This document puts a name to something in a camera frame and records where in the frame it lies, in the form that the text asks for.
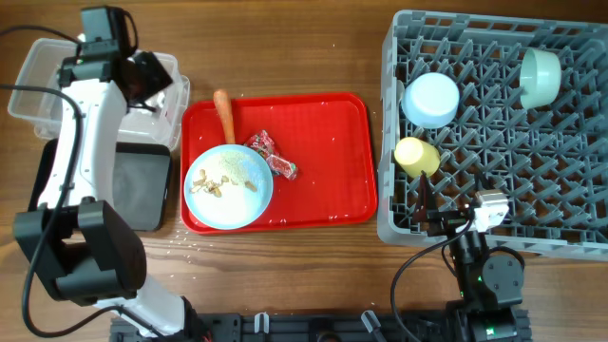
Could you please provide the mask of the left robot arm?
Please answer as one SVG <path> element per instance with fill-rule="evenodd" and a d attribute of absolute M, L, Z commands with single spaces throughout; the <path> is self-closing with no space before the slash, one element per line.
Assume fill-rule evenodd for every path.
<path fill-rule="evenodd" d="M 53 93 L 63 114 L 55 158 L 35 209 L 16 215 L 13 234 L 57 301 L 117 314 L 156 341 L 205 341 L 209 329 L 192 305 L 147 272 L 141 239 L 113 206 L 113 169 L 121 122 L 131 108 L 170 86 L 157 57 L 138 49 L 131 14 L 83 9 L 85 39 L 65 58 Z"/>

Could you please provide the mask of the peanut shell scraps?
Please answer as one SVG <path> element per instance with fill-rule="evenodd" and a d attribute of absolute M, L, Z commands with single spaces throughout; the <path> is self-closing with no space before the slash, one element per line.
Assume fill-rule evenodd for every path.
<path fill-rule="evenodd" d="M 209 176 L 205 169 L 200 169 L 195 173 L 195 178 L 192 181 L 192 185 L 189 189 L 190 194 L 197 194 L 202 191 L 206 194 L 211 194 L 216 198 L 222 197 L 221 188 L 224 185 L 230 185 L 233 187 L 244 187 L 251 192 L 256 192 L 257 187 L 249 180 L 240 180 L 229 178 L 227 175 L 220 175 L 218 178 Z"/>

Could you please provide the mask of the light blue bowl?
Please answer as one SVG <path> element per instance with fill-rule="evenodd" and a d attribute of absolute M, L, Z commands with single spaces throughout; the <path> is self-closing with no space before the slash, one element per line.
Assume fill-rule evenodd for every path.
<path fill-rule="evenodd" d="M 430 72 L 419 76 L 405 88 L 401 107 L 414 125 L 436 129 L 454 120 L 459 102 L 457 84 L 445 74 Z"/>

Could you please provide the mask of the clear plastic bin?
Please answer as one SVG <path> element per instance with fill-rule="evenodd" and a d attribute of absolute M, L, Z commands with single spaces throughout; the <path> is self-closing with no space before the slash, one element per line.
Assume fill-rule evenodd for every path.
<path fill-rule="evenodd" d="M 19 86 L 57 88 L 57 71 L 66 57 L 75 54 L 76 45 L 66 40 L 36 40 L 18 74 Z M 125 143 L 163 144 L 174 150 L 180 141 L 181 118 L 188 106 L 190 81 L 179 71 L 175 56 L 156 54 L 172 77 L 171 86 L 146 101 L 153 112 L 132 108 L 123 117 L 118 140 Z M 62 100 L 46 93 L 14 91 L 8 104 L 9 114 L 30 122 L 35 135 L 44 140 L 55 139 L 61 130 Z"/>

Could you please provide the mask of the yellow plastic cup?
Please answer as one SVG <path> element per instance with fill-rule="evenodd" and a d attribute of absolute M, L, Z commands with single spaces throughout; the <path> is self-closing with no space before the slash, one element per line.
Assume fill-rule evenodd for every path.
<path fill-rule="evenodd" d="M 438 150 L 428 142 L 406 137 L 396 145 L 393 156 L 403 170 L 412 178 L 425 173 L 432 176 L 440 166 Z"/>

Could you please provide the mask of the red candy wrapper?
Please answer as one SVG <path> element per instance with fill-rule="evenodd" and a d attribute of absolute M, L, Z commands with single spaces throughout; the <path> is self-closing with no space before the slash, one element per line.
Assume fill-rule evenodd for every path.
<path fill-rule="evenodd" d="M 290 181 L 296 178 L 296 165 L 280 156 L 275 141 L 266 130 L 257 132 L 244 145 L 256 151 L 266 161 L 274 176 L 282 176 Z"/>

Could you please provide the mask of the orange carrot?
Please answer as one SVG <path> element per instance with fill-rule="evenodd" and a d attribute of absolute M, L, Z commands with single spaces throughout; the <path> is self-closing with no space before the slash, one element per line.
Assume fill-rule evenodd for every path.
<path fill-rule="evenodd" d="M 213 101 L 222 125 L 225 141 L 228 144 L 235 144 L 236 137 L 232 104 L 227 91 L 224 89 L 216 90 L 213 95 Z"/>

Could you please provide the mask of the grey dishwasher rack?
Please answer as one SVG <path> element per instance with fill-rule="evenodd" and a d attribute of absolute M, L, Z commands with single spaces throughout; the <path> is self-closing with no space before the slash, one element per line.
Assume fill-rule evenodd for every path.
<path fill-rule="evenodd" d="M 525 109 L 523 56 L 557 55 L 561 85 L 549 105 Z M 455 120 L 438 129 L 411 123 L 400 88 L 439 72 L 460 90 Z M 425 10 L 394 14 L 382 46 L 383 142 L 377 234 L 389 244 L 428 246 L 412 219 L 419 181 L 396 163 L 395 145 L 414 137 L 436 147 L 430 178 L 438 207 L 473 200 L 483 173 L 509 199 L 492 246 L 547 257 L 607 258 L 607 27 L 603 24 Z"/>

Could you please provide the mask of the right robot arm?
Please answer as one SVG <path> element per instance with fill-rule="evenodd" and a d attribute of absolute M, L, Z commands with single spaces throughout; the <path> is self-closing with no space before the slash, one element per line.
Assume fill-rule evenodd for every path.
<path fill-rule="evenodd" d="M 466 208 L 442 211 L 423 174 L 413 220 L 425 223 L 430 237 L 445 236 L 440 246 L 453 260 L 461 298 L 446 304 L 446 339 L 517 341 L 514 307 L 523 302 L 525 262 L 513 249 L 488 246 L 486 233 L 503 223 L 509 206 L 503 191 L 481 183 Z"/>

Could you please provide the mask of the black rectangular tray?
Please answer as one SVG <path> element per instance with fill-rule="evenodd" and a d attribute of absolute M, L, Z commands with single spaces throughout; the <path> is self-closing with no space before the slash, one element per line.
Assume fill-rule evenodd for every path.
<path fill-rule="evenodd" d="M 80 230 L 86 238 L 133 238 L 139 230 L 160 227 L 171 158 L 164 145 L 119 142 L 111 165 L 110 199 L 77 193 L 84 176 L 78 170 L 78 140 L 57 142 L 43 180 L 28 210 L 14 222 L 37 229 L 44 238 L 65 237 Z"/>

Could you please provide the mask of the red serving tray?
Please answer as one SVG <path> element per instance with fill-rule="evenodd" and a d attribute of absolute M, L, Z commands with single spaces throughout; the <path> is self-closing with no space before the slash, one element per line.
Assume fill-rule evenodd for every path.
<path fill-rule="evenodd" d="M 260 130 L 297 168 L 275 178 L 267 210 L 244 232 L 365 222 L 377 208 L 368 113 L 352 93 L 240 98 L 232 102 L 238 143 Z"/>

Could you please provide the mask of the light blue plate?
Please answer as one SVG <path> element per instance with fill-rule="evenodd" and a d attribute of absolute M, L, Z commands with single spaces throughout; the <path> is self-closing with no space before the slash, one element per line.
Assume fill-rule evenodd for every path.
<path fill-rule="evenodd" d="M 257 191 L 224 185 L 221 198 L 202 191 L 190 194 L 195 173 L 201 168 L 213 178 L 227 175 L 251 181 Z M 202 153 L 191 163 L 185 173 L 182 192 L 186 208 L 198 222 L 212 229 L 236 230 L 254 222 L 268 208 L 274 179 L 266 161 L 253 149 L 239 144 L 222 144 Z"/>

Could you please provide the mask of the mint green bowl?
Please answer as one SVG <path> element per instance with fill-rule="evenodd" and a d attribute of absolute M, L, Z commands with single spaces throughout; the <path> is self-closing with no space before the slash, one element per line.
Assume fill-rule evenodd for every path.
<path fill-rule="evenodd" d="M 561 62 L 557 54 L 529 48 L 522 59 L 520 87 L 521 105 L 531 109 L 552 104 L 561 87 Z"/>

